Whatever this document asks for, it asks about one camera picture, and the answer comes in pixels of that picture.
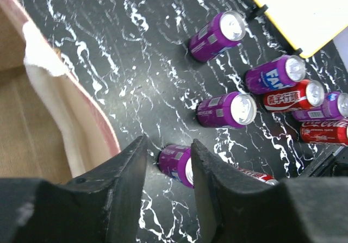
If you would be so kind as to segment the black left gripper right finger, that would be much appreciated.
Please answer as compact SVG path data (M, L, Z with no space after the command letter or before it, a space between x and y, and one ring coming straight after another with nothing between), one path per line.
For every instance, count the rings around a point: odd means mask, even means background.
M203 242L347 242L347 178L258 181L191 144Z

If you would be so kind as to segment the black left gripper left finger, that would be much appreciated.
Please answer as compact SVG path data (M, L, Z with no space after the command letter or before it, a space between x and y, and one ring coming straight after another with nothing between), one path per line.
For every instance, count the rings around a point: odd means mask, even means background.
M146 136L66 184L1 179L1 242L134 242L147 168Z

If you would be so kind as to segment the brown canvas tote bag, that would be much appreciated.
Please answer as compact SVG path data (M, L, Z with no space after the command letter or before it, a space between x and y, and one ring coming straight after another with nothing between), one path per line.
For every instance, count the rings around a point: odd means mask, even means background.
M19 0L1 0L1 177L66 183L120 150L60 51Z

